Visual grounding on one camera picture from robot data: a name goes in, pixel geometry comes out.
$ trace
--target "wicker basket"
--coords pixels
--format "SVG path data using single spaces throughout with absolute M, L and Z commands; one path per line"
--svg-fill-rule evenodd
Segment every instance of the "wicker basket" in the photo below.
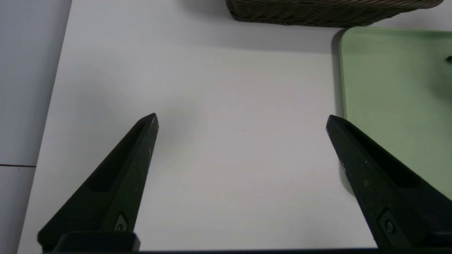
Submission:
M 321 27 L 367 26 L 443 0 L 226 0 L 239 21 Z

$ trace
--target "green tray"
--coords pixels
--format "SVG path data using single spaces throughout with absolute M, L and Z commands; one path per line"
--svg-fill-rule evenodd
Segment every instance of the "green tray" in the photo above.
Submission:
M 340 42 L 344 116 L 452 199 L 452 33 L 355 27 Z

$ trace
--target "white tabletop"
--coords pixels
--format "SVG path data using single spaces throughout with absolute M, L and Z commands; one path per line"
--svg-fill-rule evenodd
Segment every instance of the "white tabletop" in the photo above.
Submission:
M 74 0 L 19 253 L 153 112 L 141 250 L 374 247 L 325 131 L 338 31 L 240 23 L 223 0 Z

